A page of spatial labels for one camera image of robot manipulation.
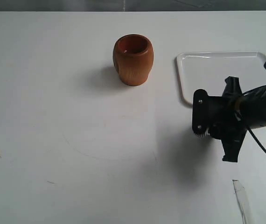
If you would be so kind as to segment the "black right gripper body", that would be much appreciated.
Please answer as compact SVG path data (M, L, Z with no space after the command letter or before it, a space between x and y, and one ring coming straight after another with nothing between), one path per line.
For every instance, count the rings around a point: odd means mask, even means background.
M235 115L234 103L242 95L240 89L225 90L222 96L209 96L198 89L193 95L192 130L198 137L209 134L222 141L243 141L246 130Z

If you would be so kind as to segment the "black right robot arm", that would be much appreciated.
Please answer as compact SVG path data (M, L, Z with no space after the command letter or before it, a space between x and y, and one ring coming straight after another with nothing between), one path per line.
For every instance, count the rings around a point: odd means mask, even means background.
M192 130L195 135L209 134L220 140L223 161L237 162L246 133L266 127L266 85L245 93L239 78L227 77L221 96L210 96L203 89L193 95Z

